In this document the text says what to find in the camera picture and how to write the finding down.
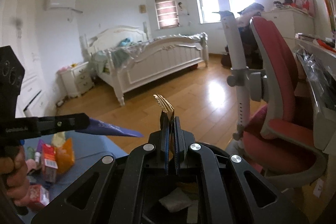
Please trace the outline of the person left hand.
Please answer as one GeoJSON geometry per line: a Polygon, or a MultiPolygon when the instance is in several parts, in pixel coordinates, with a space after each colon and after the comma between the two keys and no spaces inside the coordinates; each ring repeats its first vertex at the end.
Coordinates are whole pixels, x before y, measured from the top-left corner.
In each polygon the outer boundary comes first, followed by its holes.
{"type": "Polygon", "coordinates": [[[27,178],[25,150],[23,146],[19,146],[18,149],[14,160],[1,157],[1,175],[6,175],[5,194],[16,206],[23,207],[29,203],[30,182],[27,178]]]}

